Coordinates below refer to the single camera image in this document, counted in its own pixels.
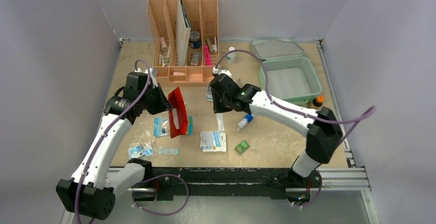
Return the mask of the red zipper pouch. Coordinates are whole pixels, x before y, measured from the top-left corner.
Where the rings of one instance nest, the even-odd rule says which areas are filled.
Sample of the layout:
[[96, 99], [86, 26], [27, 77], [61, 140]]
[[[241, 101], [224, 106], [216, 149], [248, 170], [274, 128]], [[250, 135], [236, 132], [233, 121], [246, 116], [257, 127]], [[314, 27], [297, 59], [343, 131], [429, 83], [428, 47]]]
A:
[[169, 111], [170, 122], [170, 137], [175, 138], [180, 135], [185, 135], [188, 129], [188, 114], [186, 111], [186, 105], [183, 99], [183, 95], [179, 87], [175, 88], [168, 95], [168, 101], [172, 105], [172, 109], [176, 108], [178, 111], [178, 120], [180, 129], [175, 129], [173, 123], [172, 109]]

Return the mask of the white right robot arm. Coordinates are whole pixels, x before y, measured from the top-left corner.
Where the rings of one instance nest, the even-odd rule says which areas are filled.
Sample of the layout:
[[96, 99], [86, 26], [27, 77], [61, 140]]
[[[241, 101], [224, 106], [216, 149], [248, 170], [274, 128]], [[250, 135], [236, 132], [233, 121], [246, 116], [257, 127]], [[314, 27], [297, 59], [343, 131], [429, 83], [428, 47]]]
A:
[[319, 165], [329, 163], [341, 144], [343, 133], [329, 108], [300, 107], [272, 97], [257, 86], [245, 84], [240, 87], [224, 73], [216, 75], [209, 85], [215, 113], [240, 111], [269, 118], [306, 138], [305, 150], [289, 172], [289, 181], [294, 186], [302, 186]]

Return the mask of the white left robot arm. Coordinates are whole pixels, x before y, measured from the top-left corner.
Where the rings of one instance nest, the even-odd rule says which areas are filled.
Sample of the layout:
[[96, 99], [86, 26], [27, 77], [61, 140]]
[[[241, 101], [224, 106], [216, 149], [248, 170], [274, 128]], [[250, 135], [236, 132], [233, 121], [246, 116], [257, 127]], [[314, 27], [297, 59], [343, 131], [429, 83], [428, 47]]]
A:
[[59, 180], [56, 193], [65, 209], [92, 220], [105, 220], [112, 212], [116, 199], [128, 188], [142, 188], [153, 182], [149, 161], [133, 158], [122, 170], [108, 175], [116, 151], [144, 110], [155, 115], [172, 109], [161, 86], [149, 71], [133, 71], [121, 88], [122, 96], [111, 97], [105, 106], [98, 133], [83, 161], [69, 179]]

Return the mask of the small green medicine box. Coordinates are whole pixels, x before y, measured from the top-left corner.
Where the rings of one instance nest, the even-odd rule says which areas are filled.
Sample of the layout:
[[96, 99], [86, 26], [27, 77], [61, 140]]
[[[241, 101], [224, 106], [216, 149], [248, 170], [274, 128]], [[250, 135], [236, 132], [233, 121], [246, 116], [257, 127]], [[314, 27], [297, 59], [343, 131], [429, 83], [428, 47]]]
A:
[[234, 150], [239, 154], [243, 154], [247, 149], [249, 149], [249, 144], [246, 140], [241, 141], [234, 147]]

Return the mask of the blue cotton swab bag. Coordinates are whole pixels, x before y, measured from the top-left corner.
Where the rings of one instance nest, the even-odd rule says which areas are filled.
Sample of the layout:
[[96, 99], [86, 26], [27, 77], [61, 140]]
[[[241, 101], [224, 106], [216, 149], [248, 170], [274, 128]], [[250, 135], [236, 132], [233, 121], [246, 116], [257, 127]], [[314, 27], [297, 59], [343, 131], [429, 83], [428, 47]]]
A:
[[[193, 117], [188, 117], [188, 129], [185, 135], [191, 135], [193, 131]], [[164, 137], [170, 135], [170, 123], [167, 118], [155, 117], [153, 135], [155, 137]]]

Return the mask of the peach desk organizer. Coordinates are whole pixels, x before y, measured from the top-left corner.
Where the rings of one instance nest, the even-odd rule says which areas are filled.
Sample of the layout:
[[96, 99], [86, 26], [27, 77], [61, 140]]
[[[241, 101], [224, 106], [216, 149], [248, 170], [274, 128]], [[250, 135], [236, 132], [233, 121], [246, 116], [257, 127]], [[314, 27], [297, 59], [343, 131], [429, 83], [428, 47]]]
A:
[[153, 67], [163, 87], [203, 87], [219, 59], [219, 0], [148, 0]]

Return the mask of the white gauze dressing packet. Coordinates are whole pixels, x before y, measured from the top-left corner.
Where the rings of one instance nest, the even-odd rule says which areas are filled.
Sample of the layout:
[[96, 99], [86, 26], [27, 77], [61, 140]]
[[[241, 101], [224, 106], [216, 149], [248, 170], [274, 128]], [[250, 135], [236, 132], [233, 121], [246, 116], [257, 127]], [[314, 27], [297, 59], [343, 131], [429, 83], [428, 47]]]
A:
[[226, 133], [222, 131], [200, 132], [200, 148], [203, 152], [226, 152]]

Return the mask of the grey stapler in organizer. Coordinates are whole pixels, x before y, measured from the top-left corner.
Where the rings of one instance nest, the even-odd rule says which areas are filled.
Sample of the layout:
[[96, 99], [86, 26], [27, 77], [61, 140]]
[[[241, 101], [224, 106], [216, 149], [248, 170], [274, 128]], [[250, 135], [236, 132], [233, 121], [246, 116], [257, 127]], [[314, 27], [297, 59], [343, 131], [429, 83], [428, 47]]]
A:
[[209, 47], [210, 53], [217, 53], [217, 37], [206, 38], [206, 44]]

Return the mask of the pink item in organizer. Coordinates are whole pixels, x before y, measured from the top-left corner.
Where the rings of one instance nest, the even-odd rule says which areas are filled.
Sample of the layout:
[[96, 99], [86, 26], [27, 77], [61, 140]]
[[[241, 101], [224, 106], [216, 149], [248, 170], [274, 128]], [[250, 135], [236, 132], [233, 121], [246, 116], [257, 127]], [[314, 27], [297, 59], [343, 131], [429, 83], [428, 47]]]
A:
[[211, 66], [211, 51], [208, 45], [203, 46], [203, 54], [205, 58], [205, 66]]

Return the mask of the small grey box organizer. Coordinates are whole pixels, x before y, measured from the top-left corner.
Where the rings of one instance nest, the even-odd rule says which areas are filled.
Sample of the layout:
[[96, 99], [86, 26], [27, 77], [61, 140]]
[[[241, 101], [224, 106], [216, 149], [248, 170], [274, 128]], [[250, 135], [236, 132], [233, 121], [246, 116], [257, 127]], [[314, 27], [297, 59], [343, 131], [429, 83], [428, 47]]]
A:
[[198, 51], [194, 51], [191, 56], [190, 66], [198, 66], [201, 54]]

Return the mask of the pink tube in organizer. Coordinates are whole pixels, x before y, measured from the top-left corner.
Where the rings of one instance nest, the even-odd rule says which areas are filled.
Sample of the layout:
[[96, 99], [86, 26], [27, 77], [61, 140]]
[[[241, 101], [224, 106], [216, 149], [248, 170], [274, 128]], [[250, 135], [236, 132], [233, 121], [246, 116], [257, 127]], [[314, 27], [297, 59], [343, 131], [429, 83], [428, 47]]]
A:
[[160, 45], [163, 51], [168, 50], [168, 45], [164, 37], [160, 37]]

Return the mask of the dark round jar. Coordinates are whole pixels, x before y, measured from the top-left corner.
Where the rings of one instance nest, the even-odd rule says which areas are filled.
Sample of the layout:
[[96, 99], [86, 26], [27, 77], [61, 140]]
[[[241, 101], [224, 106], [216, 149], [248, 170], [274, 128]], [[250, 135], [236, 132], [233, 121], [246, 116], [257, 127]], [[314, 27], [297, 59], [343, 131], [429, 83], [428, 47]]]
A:
[[189, 46], [193, 49], [201, 47], [201, 34], [198, 31], [192, 30], [189, 34]]

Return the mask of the white board in organizer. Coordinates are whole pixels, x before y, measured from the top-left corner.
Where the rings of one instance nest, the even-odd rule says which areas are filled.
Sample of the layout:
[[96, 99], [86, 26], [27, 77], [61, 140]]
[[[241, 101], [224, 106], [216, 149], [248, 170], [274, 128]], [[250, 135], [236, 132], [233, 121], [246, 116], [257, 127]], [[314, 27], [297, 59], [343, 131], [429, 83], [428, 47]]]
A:
[[176, 56], [178, 66], [186, 65], [191, 26], [183, 0], [177, 0], [176, 17]]

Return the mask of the brown bottle orange cap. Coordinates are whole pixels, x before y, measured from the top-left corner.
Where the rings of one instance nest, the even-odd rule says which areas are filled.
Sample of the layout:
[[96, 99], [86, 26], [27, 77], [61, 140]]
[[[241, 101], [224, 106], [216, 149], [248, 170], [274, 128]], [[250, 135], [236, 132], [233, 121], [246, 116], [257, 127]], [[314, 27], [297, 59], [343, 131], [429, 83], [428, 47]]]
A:
[[323, 106], [323, 103], [324, 103], [324, 96], [318, 96], [312, 100], [312, 106], [315, 109], [321, 108]]

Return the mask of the black handled scissors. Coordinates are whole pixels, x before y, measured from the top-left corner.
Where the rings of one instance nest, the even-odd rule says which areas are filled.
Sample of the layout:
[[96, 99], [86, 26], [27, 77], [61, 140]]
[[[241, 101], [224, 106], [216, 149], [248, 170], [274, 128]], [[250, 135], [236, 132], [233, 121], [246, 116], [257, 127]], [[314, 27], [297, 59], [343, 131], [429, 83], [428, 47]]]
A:
[[238, 86], [239, 86], [240, 88], [243, 87], [242, 81], [241, 81], [240, 79], [237, 80], [237, 84], [238, 84]]

